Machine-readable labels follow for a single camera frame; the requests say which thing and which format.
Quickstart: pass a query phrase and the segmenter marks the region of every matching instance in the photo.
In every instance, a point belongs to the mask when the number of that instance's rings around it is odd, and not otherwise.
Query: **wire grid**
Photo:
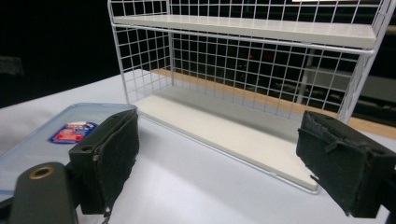
[[[109,3],[111,17],[179,14],[363,23],[371,24],[377,35],[389,10],[389,1],[135,0]],[[276,40],[261,42],[252,36],[188,30],[167,33],[150,31],[148,27],[117,25],[114,30],[130,104],[170,85],[180,85],[288,119],[301,119],[301,116],[293,116],[293,111],[302,105],[321,112],[340,113],[346,105],[353,108],[353,100],[359,97],[359,86],[364,82],[364,72],[368,74],[370,70],[369,61],[373,57],[343,48],[311,49],[293,42],[288,45]],[[172,78],[158,75],[159,69],[171,71]],[[174,73],[205,80],[205,85],[186,82],[186,78],[177,81]],[[209,86],[213,85],[207,83],[220,84],[220,88],[210,90]],[[228,87],[232,88],[231,92],[226,91]]]

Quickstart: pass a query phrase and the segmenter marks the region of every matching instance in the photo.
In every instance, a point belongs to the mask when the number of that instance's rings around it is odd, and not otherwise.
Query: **white table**
[[[0,109],[0,150],[82,102],[124,104],[120,76]],[[388,215],[381,207],[377,219],[346,217],[324,190],[303,192],[145,118],[139,134],[111,223],[385,223]],[[395,150],[395,141],[374,138]]]

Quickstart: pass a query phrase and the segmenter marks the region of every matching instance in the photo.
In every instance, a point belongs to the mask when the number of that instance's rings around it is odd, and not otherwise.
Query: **shelf board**
[[[317,68],[310,66],[305,68],[304,76],[307,76],[307,84],[322,88],[332,88],[346,91],[352,73],[345,71],[334,71],[329,68]]]
[[[272,21],[225,17],[153,15],[115,17],[116,24],[193,30],[226,35],[372,49],[376,36],[370,25],[306,21]]]
[[[272,176],[308,191],[318,189],[295,153],[298,121],[180,87],[156,92],[135,105],[140,115],[260,167]]]

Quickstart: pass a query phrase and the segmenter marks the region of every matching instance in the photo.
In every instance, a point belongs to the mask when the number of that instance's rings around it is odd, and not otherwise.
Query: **dark background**
[[[106,0],[0,1],[0,55],[23,67],[0,74],[0,107],[120,73]]]

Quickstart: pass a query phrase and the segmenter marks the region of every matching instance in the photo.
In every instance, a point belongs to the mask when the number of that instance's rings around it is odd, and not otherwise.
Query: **label sticker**
[[[49,142],[54,144],[76,144],[93,131],[97,124],[93,122],[77,121],[65,124]]]

